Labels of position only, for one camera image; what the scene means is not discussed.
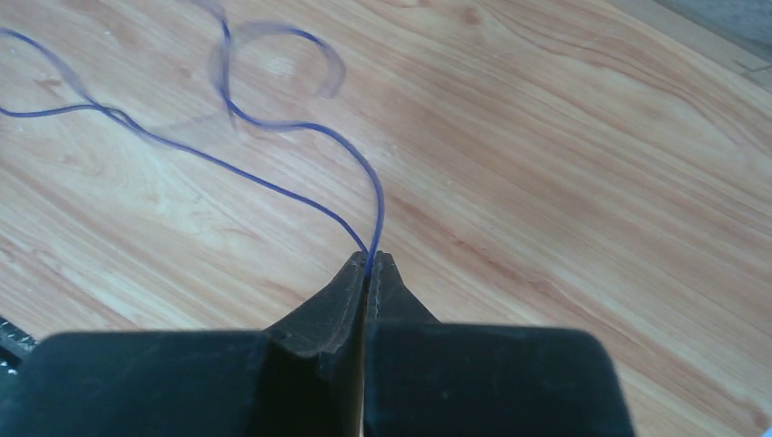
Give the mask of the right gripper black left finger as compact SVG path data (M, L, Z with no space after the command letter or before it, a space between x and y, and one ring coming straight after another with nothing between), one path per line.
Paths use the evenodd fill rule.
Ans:
M4 436L356 436L366 257L263 330L63 332L1 389Z

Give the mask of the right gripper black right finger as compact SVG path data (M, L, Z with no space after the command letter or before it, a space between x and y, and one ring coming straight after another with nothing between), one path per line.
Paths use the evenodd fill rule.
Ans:
M631 436L603 344L583 330L441 322L392 255L373 264L365 316L368 436Z

